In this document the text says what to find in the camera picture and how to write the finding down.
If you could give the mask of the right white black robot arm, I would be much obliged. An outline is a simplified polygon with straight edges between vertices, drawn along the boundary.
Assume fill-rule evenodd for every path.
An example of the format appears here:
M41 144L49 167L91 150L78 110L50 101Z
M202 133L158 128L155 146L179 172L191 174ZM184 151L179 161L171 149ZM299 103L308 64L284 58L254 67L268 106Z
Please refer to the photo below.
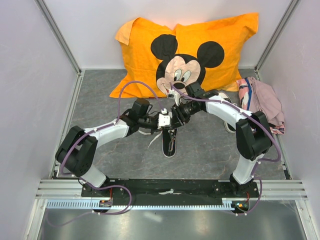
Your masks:
M177 100L171 108L172 119L176 121L174 127L185 125L192 115L204 111L222 119L235 130L239 160L230 175L229 191L235 197L242 196L254 178L258 161L274 143L265 114L243 110L215 90L204 91L198 82L187 85L185 89L186 94L171 85L173 94L187 98L185 103Z

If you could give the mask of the black canvas sneaker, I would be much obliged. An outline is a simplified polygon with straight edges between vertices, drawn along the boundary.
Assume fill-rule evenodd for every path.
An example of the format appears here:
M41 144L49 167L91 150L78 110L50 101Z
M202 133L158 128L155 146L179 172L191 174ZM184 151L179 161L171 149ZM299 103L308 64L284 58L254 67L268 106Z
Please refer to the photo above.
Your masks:
M178 128L164 129L161 133L162 153L167 158L172 158L176 154L176 138Z

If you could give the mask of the white shoelace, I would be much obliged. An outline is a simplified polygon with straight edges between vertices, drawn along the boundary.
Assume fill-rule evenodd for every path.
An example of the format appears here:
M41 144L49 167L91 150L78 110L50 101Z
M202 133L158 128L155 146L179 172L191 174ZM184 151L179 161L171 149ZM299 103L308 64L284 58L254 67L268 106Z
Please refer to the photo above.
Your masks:
M151 132L144 132L144 131L141 131L141 130L138 130L137 132L140 133L140 134L142 134L142 135L144 135L144 136L151 136L151 135L154 134L154 133L151 133ZM147 147L147 148L149 148L149 147L153 144L153 142L154 142L155 140L157 140L157 139L162 135L162 133L168 132L169 135L171 136L171 134L173 134L175 131L174 131L173 129L162 129L162 130L159 130L159 131L156 131L156 132L157 132L157 134L156 134L155 137L150 141L150 143L148 144L148 147Z

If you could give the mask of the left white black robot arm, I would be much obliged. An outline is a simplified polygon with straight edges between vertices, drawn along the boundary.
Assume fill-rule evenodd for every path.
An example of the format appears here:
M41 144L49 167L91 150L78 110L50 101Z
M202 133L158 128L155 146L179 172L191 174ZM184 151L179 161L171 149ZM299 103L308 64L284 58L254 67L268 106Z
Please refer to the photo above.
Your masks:
M109 178L93 165L96 150L117 139L137 132L140 128L159 130L166 122L167 110L155 115L149 114L150 103L138 98L131 108L113 121L92 128L72 127L58 147L55 160L61 164L61 171L67 169L71 174L92 185L92 191L99 197L110 191Z

